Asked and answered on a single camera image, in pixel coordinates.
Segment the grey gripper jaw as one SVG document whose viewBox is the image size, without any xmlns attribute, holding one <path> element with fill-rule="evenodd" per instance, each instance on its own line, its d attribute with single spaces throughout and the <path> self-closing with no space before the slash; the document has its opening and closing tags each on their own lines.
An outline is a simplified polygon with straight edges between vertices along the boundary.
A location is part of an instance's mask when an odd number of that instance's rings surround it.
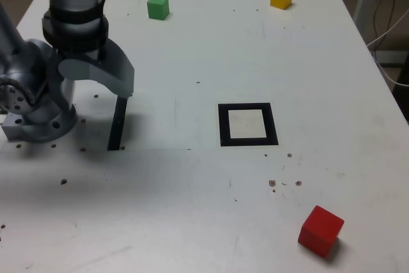
<svg viewBox="0 0 409 273">
<path fill-rule="evenodd" d="M 132 95 L 135 70 L 123 50 L 108 39 L 100 51 L 97 82 L 115 95 Z"/>
<path fill-rule="evenodd" d="M 98 63 L 93 64 L 79 59 L 65 59 L 58 65 L 59 73 L 70 80 L 91 80 L 97 82 Z"/>
</svg>

